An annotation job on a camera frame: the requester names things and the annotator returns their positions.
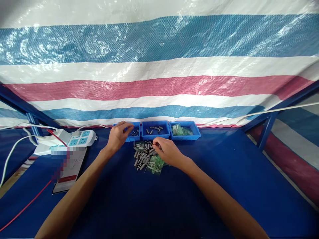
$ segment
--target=blue stripe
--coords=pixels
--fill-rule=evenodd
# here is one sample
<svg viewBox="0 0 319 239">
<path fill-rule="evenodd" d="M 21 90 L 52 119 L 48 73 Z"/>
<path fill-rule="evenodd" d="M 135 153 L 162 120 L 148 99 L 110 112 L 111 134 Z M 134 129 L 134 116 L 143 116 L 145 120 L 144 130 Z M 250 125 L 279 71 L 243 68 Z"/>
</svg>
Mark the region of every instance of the blue stripe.
<svg viewBox="0 0 319 239">
<path fill-rule="evenodd" d="M 213 108 L 205 106 L 179 106 L 169 105 L 155 108 L 131 107 L 118 108 L 112 110 L 97 110 L 97 111 L 82 111 L 75 109 L 53 109 L 43 111 L 46 115 L 54 120 L 69 119 L 69 120 L 96 120 L 96 119 L 113 119 L 113 118 L 136 118 L 142 119 L 153 116 L 170 116 L 170 117 L 197 117 L 197 118 L 219 118 L 219 117 L 238 117 L 241 115 L 262 111 L 262 106 L 234 106 L 224 108 Z"/>
<path fill-rule="evenodd" d="M 24 114 L 20 113 L 19 111 L 13 111 L 9 109 L 0 108 L 0 118 L 3 118 L 3 117 L 27 120 L 27 117 Z"/>
<path fill-rule="evenodd" d="M 302 108 L 295 108 L 283 111 L 277 118 L 302 137 L 319 147 L 318 115 Z"/>
<path fill-rule="evenodd" d="M 0 65 L 313 56 L 318 22 L 319 14 L 216 15 L 0 29 Z"/>
</svg>

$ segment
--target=blue tray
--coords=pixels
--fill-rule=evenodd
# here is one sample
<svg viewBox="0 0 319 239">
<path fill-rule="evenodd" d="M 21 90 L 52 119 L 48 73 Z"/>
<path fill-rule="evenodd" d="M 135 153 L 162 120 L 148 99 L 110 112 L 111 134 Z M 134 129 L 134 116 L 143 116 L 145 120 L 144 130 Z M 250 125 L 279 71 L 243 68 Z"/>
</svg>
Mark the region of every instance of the blue tray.
<svg viewBox="0 0 319 239">
<path fill-rule="evenodd" d="M 183 136 L 174 136 L 172 126 L 180 124 L 181 127 L 190 128 L 194 135 L 183 135 Z M 180 121 L 180 122 L 170 122 L 169 123 L 170 135 L 172 140 L 198 140 L 202 135 L 199 132 L 198 127 L 193 121 Z"/>
<path fill-rule="evenodd" d="M 125 142 L 133 142 L 133 141 L 140 141 L 141 140 L 141 125 L 139 122 L 128 122 L 134 125 L 134 129 L 137 130 L 139 129 L 139 134 L 137 136 L 128 136 Z"/>
<path fill-rule="evenodd" d="M 158 130 L 150 129 L 151 126 L 159 127 L 161 126 L 163 129 L 160 130 L 160 133 L 157 133 Z M 170 131 L 168 127 L 167 121 L 150 121 L 150 122 L 142 122 L 142 139 L 143 140 L 153 140 L 156 137 L 162 137 L 162 138 L 169 138 L 170 137 Z"/>
</svg>

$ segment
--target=hand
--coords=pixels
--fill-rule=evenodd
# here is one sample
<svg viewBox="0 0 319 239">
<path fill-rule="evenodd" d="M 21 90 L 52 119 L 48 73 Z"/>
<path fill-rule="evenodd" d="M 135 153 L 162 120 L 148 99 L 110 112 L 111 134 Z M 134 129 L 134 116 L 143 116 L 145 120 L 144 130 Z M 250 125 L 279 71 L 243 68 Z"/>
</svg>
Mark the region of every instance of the hand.
<svg viewBox="0 0 319 239">
<path fill-rule="evenodd" d="M 125 121 L 122 121 L 115 125 L 111 129 L 109 141 L 107 142 L 105 149 L 116 153 L 125 143 L 125 140 L 129 136 L 133 128 L 134 126 L 131 123 L 126 123 Z"/>
<path fill-rule="evenodd" d="M 192 162 L 192 160 L 182 154 L 174 142 L 169 139 L 156 137 L 153 140 L 153 148 L 166 163 L 180 170 L 184 170 L 185 166 Z"/>
</svg>

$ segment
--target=white power strip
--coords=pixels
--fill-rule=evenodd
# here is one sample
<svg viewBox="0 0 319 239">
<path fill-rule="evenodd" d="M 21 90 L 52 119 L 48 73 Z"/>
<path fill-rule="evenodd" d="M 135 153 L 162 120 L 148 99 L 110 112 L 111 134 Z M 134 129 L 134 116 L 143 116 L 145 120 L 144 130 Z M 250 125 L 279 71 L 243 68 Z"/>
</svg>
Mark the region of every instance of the white power strip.
<svg viewBox="0 0 319 239">
<path fill-rule="evenodd" d="M 71 137 L 66 145 L 68 147 L 89 147 L 94 143 L 95 140 L 97 140 L 96 133 L 93 130 L 86 130 L 86 131 L 81 131 L 80 136 L 78 137 Z M 39 156 L 51 154 L 52 147 L 65 147 L 65 146 L 64 145 L 47 146 L 40 143 L 36 147 L 34 154 Z"/>
</svg>

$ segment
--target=striped tarp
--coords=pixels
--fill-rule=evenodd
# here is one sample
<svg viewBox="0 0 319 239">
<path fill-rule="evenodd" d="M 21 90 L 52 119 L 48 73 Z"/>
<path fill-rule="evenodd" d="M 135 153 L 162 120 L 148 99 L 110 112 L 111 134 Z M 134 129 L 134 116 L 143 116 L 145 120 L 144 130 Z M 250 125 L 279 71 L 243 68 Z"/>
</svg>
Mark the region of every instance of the striped tarp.
<svg viewBox="0 0 319 239">
<path fill-rule="evenodd" d="M 0 3 L 0 81 L 62 126 L 241 127 L 319 78 L 311 0 L 16 3 Z"/>
<path fill-rule="evenodd" d="M 319 93 L 301 104 L 319 102 Z M 261 127 L 249 133 L 258 140 Z M 319 105 L 281 112 L 265 145 L 269 157 L 319 207 Z"/>
</svg>

